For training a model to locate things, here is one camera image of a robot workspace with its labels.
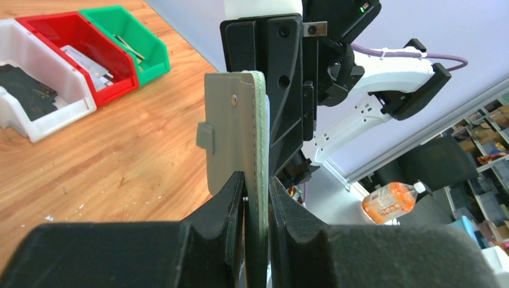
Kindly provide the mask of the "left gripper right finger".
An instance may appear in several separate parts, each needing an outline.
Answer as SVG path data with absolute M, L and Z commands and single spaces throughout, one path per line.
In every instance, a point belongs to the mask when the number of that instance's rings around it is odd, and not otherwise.
M 450 226 L 327 224 L 269 181 L 274 287 L 498 287 L 480 249 Z

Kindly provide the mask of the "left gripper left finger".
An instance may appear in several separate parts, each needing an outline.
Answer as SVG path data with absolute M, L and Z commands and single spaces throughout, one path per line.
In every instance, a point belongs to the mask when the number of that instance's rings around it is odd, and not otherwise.
M 237 287 L 244 195 L 244 174 L 234 172 L 181 221 L 41 224 L 1 286 Z

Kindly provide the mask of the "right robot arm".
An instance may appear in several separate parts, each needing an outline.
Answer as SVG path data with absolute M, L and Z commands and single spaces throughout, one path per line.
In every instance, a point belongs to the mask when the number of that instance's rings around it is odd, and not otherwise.
M 365 131 L 422 110 L 450 71 L 417 39 L 401 49 L 354 40 L 379 1 L 224 1 L 226 69 L 256 70 L 270 107 L 268 174 L 286 187 Z

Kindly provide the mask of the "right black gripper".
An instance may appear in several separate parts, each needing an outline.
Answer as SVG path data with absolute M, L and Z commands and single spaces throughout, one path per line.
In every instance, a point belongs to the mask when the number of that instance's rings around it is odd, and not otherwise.
M 290 162 L 303 141 L 312 140 L 316 129 L 319 38 L 327 35 L 327 21 L 303 23 L 302 38 L 301 24 L 298 14 L 270 20 L 247 17 L 220 24 L 226 71 L 256 70 L 266 75 L 271 121 L 269 163 L 274 176 Z

